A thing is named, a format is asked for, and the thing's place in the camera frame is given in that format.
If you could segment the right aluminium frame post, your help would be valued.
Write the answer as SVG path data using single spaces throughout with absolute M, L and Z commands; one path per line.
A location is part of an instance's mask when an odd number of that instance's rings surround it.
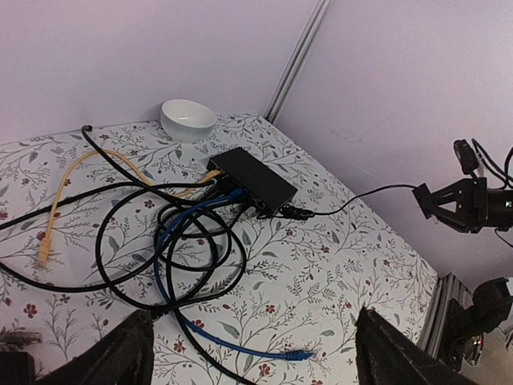
M 290 55 L 277 87 L 273 92 L 273 96 L 264 111 L 264 118 L 271 124 L 276 123 L 293 85 L 300 74 L 301 68 L 304 66 L 318 33 L 320 32 L 320 29 L 334 3 L 334 0 L 321 0 L 316 2 L 309 19 L 305 24 L 295 47 L 293 48 L 293 52 Z

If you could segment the black TP-Link network switch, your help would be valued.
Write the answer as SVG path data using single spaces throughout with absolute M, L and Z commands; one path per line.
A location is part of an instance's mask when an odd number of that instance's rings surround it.
M 212 156 L 207 170 L 221 171 L 264 217 L 274 216 L 297 194 L 297 188 L 243 148 Z

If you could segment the white bowl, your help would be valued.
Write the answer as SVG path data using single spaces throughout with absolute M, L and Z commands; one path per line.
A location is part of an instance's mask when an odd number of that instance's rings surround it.
M 217 123 L 216 114 L 203 104 L 171 99 L 160 109 L 160 125 L 174 141 L 194 143 L 207 138 Z

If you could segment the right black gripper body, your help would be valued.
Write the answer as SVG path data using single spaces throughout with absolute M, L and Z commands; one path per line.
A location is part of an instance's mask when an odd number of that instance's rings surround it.
M 459 233 L 512 227 L 512 191 L 488 188 L 487 179 L 461 179 L 431 192 L 426 184 L 413 190 L 425 218 L 435 217 Z

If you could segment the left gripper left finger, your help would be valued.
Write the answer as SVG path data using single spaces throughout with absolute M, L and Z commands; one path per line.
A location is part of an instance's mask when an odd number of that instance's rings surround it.
M 154 366 L 151 314 L 137 310 L 80 356 L 37 384 L 150 384 Z

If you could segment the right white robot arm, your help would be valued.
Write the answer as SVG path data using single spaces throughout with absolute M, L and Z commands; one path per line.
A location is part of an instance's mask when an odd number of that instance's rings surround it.
M 512 191 L 488 188 L 485 177 L 462 179 L 435 192 L 421 184 L 413 194 L 425 218 L 435 217 L 459 233 L 512 228 Z M 483 335 L 507 320 L 511 312 L 512 292 L 507 283 L 506 278 L 484 282 L 466 309 L 457 299 L 448 300 L 437 359 L 458 371 L 467 347 L 474 351 L 483 348 Z

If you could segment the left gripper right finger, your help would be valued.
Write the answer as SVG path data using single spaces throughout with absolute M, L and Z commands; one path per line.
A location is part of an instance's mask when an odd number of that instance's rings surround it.
M 472 384 L 428 355 L 377 311 L 362 307 L 356 322 L 360 384 Z

